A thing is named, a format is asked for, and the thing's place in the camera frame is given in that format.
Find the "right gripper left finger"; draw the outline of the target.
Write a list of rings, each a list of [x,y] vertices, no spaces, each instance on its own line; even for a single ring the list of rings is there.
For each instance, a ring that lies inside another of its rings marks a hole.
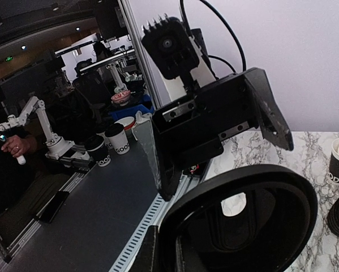
[[[132,264],[132,272],[160,271],[158,246],[158,227],[149,226]]]

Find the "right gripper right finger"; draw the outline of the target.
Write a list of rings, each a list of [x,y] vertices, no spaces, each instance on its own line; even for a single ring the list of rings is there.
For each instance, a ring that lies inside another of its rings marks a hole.
[[[186,239],[178,237],[175,241],[175,270],[190,271],[190,245]]]

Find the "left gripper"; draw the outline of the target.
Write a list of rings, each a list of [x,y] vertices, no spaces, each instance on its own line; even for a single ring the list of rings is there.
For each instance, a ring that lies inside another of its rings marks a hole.
[[[291,130],[260,68],[221,78],[155,111],[156,187],[163,200],[176,194],[182,170],[222,154],[222,141],[255,128],[257,121],[264,139],[294,149]]]

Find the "black cup lid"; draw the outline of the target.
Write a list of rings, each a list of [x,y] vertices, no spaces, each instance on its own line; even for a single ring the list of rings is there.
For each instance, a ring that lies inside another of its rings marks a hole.
[[[309,241],[317,219],[311,183],[272,164],[237,168],[183,195],[165,215],[159,263],[175,270],[175,241],[190,245],[190,271],[285,271]]]

